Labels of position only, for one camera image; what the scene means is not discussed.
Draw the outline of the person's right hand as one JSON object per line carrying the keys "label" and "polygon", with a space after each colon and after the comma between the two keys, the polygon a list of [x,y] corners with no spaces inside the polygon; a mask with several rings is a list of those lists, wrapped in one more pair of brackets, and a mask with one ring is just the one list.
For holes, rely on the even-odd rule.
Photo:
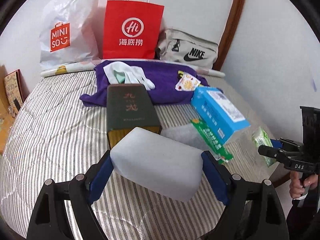
{"label": "person's right hand", "polygon": [[303,182],[300,181],[299,173],[296,171],[290,172],[290,196],[292,199],[298,199],[305,192],[305,189],[309,187],[309,190],[313,190],[318,185],[318,175],[313,174],[306,178]]}

